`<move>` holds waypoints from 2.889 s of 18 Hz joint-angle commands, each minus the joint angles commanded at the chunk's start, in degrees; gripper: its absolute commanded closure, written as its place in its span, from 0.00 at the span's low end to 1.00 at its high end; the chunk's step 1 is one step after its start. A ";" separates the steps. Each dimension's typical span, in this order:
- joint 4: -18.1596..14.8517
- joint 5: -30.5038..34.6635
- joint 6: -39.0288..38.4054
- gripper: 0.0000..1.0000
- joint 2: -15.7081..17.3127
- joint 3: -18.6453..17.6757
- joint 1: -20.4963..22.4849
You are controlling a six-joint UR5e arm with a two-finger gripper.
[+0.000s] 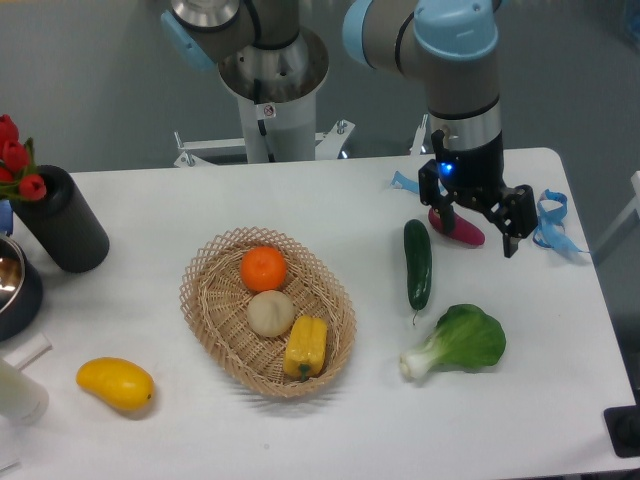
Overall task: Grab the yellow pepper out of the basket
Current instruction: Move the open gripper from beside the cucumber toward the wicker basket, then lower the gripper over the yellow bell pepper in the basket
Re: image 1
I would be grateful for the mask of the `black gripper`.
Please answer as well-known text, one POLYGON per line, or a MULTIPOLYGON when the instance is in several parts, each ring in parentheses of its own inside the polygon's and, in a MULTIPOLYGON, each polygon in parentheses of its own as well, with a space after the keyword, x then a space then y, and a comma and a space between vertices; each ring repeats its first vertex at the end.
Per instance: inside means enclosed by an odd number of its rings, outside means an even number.
POLYGON ((441 129, 431 134, 435 158, 419 170, 420 200, 432 207, 442 225, 454 225, 455 204, 481 213, 503 235, 503 253, 512 258, 520 238, 537 225, 533 190, 509 187, 503 180, 502 137, 471 150, 450 150, 441 129))

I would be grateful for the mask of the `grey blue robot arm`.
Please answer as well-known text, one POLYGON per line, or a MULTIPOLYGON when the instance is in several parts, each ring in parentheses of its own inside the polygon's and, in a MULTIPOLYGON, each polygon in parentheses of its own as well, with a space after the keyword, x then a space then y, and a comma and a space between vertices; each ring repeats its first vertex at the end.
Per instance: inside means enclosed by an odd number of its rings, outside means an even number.
MULTIPOLYGON (((356 1, 342 26, 348 55, 419 81, 434 158, 419 171, 422 203, 445 232, 454 210, 481 213, 506 256, 537 224, 527 185, 503 179, 495 1, 356 1)), ((323 41, 296 1, 174 1, 167 36, 192 66, 215 67, 236 97, 252 163, 313 160, 315 95, 329 67, 323 41)))

